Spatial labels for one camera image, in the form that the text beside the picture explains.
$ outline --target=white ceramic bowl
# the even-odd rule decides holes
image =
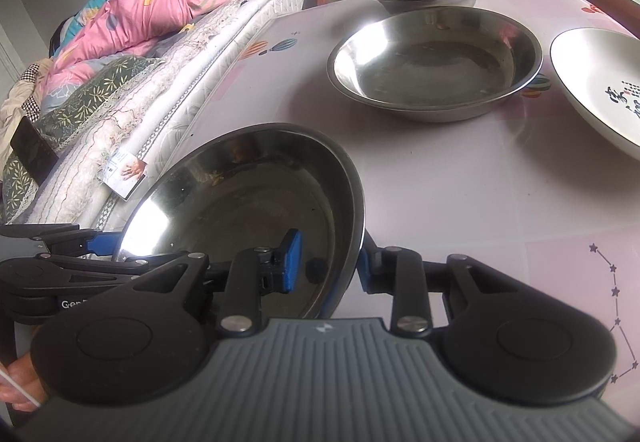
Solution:
[[[551,61],[580,115],[640,160],[640,40],[612,30],[576,28],[554,40]]]

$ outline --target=silver screw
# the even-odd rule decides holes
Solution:
[[[398,328],[405,332],[420,333],[429,327],[429,322],[420,316],[402,316],[398,320]]]
[[[246,332],[252,325],[246,316],[227,316],[220,321],[220,326],[228,332]]]

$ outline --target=green floral pillow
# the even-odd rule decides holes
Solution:
[[[65,141],[118,88],[155,62],[154,59],[137,56],[123,56],[116,59],[100,70],[90,81],[80,86],[64,104],[43,115],[34,123],[34,127],[56,152],[60,152],[65,147]],[[32,185],[35,185],[35,181],[15,153],[9,155],[2,173],[5,222],[14,218]]]

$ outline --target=mattress label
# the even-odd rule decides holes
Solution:
[[[126,200],[145,177],[145,168],[146,162],[121,148],[109,159],[102,181]]]

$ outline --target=pink tablecloth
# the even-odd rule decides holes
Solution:
[[[216,136],[260,122],[296,122],[334,138],[353,159],[366,226],[379,245],[426,260],[464,252],[600,319],[618,344],[606,400],[640,424],[640,163],[569,105],[549,61],[561,32],[626,32],[584,0],[478,0],[529,27],[552,88],[516,95],[452,124],[402,120],[351,101],[326,76],[339,40],[387,16],[347,0],[272,21],[212,93],[172,163]],[[356,279],[337,316],[390,314]]]

